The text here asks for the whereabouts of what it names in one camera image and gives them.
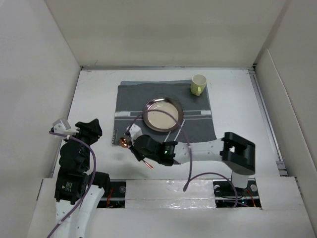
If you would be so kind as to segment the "pale green cup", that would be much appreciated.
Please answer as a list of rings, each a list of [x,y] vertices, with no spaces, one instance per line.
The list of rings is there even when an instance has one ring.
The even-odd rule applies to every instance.
[[[200,96],[207,84],[207,79],[202,74],[196,74],[192,77],[191,81],[191,93],[195,96]]]

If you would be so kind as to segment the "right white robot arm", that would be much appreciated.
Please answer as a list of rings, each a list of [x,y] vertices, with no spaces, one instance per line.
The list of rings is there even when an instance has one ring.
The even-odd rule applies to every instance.
[[[191,145],[158,142],[141,130],[131,129],[127,135],[128,148],[138,161],[146,158],[164,166],[195,161],[223,162],[232,170],[229,189],[234,195],[245,192],[249,176],[255,174],[255,144],[233,132],[226,132],[221,139]]]

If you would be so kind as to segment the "copper spoon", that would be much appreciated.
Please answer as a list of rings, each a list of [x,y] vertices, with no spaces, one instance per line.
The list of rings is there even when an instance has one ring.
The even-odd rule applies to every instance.
[[[124,147],[124,148],[128,148],[130,149],[130,146],[128,146],[127,140],[125,137],[121,137],[119,140],[119,144],[120,146]],[[153,169],[153,166],[151,164],[149,164],[148,162],[146,162],[145,160],[142,161],[146,166],[148,166],[150,169]]]

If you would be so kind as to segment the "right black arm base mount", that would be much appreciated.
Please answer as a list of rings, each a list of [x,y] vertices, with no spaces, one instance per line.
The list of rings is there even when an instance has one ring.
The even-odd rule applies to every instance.
[[[234,206],[236,201],[235,192],[227,180],[213,180],[213,190],[216,208],[229,208]],[[261,208],[258,186],[254,178],[248,179],[246,188],[236,188],[236,190],[238,201],[236,207]]]

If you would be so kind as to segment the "grey striped cloth placemat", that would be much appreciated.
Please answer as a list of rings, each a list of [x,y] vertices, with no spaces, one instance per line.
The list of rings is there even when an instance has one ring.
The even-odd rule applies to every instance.
[[[118,145],[131,121],[142,112],[150,100],[159,97],[174,99],[181,105],[184,111],[184,119],[181,121],[184,131],[176,128],[172,132],[157,132],[146,126],[142,119],[138,119],[136,125],[144,134],[159,142],[185,142],[187,138],[191,143],[215,140],[208,90],[204,90],[200,96],[195,96],[191,93],[190,86],[190,80],[122,81],[118,86],[116,98],[112,144]]]

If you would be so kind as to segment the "round metal plate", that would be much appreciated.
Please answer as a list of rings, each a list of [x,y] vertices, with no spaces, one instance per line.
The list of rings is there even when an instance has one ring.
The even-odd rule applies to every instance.
[[[172,98],[160,97],[150,100],[144,106],[143,120],[152,130],[170,132],[182,123],[184,112],[179,102]]]

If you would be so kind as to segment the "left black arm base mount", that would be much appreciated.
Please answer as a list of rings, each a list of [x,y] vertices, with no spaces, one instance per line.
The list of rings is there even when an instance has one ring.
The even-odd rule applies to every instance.
[[[96,193],[94,186],[99,189],[105,189],[97,208],[125,208],[126,180],[110,179],[109,174],[96,172],[94,181],[89,189],[89,193],[84,198],[84,202],[95,200],[93,198],[93,193]]]

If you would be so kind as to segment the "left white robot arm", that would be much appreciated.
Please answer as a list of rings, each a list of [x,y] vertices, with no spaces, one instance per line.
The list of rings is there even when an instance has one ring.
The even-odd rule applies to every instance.
[[[87,174],[90,165],[96,165],[92,144],[103,132],[98,119],[78,122],[72,129],[66,119],[53,123],[49,133],[64,140],[59,154],[59,171],[55,184],[56,225],[48,234],[50,238],[88,237],[92,217],[101,197],[110,193],[109,174]]]

